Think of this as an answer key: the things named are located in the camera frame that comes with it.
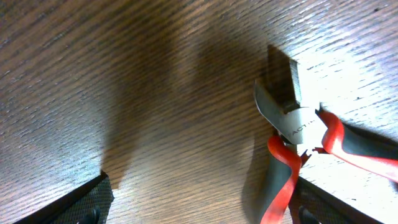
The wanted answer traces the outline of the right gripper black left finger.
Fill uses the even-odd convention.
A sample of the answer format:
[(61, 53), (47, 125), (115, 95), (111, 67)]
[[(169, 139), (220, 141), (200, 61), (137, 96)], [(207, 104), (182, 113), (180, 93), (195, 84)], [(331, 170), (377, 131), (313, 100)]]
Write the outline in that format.
[(109, 176), (100, 175), (16, 224), (105, 224), (114, 200)]

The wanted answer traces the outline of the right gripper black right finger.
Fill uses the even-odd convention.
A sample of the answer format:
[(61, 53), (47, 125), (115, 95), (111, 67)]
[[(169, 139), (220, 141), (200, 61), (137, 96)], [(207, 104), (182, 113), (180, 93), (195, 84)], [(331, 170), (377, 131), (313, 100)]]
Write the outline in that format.
[(298, 178), (289, 210), (294, 224), (381, 224), (302, 177)]

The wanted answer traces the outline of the red handled pliers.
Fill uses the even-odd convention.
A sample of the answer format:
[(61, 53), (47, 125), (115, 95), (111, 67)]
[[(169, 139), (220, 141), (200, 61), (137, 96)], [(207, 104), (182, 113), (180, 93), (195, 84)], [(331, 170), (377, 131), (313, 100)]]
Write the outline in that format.
[(397, 181), (397, 146), (368, 138), (347, 127), (335, 114), (320, 110), (318, 100), (302, 88), (298, 63), (286, 65), (294, 89), (294, 102), (278, 104), (259, 81), (254, 101), (259, 113), (276, 129), (267, 141), (269, 173), (259, 210), (260, 223), (280, 223), (293, 196), (303, 166), (295, 150), (308, 144), (351, 165)]

